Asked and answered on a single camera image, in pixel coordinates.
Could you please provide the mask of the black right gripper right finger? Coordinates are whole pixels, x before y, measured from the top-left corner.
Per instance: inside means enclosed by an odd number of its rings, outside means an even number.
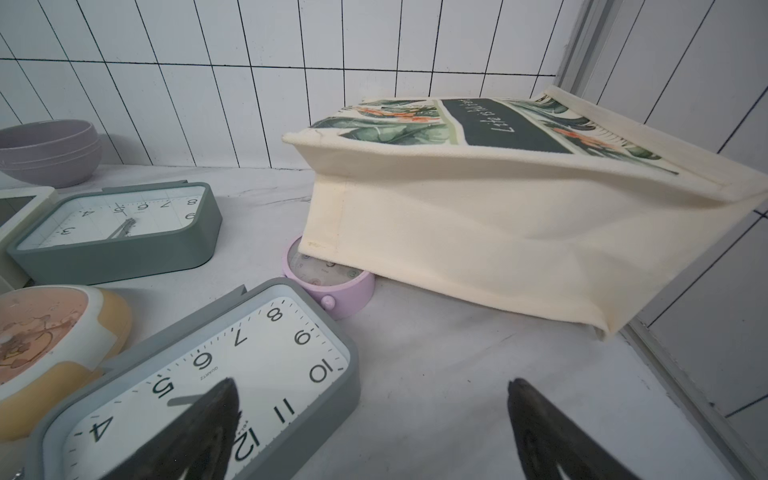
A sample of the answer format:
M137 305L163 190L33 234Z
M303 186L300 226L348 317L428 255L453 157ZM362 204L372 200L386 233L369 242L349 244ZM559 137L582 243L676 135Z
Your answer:
M635 479L527 380L508 383L507 410L527 479Z

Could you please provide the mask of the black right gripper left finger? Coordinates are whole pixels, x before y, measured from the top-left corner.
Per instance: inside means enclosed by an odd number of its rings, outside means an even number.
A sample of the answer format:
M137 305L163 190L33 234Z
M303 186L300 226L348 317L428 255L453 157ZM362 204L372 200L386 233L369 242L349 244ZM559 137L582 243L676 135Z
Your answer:
M226 378L104 477L223 479L238 422L238 389Z

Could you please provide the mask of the cream canvas floral tote bag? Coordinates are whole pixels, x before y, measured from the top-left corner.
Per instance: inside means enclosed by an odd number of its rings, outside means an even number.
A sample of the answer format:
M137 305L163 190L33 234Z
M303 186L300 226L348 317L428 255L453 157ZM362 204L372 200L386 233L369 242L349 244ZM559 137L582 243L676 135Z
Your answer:
M764 173L556 87L368 100L283 139L315 173L302 253L606 335L767 199Z

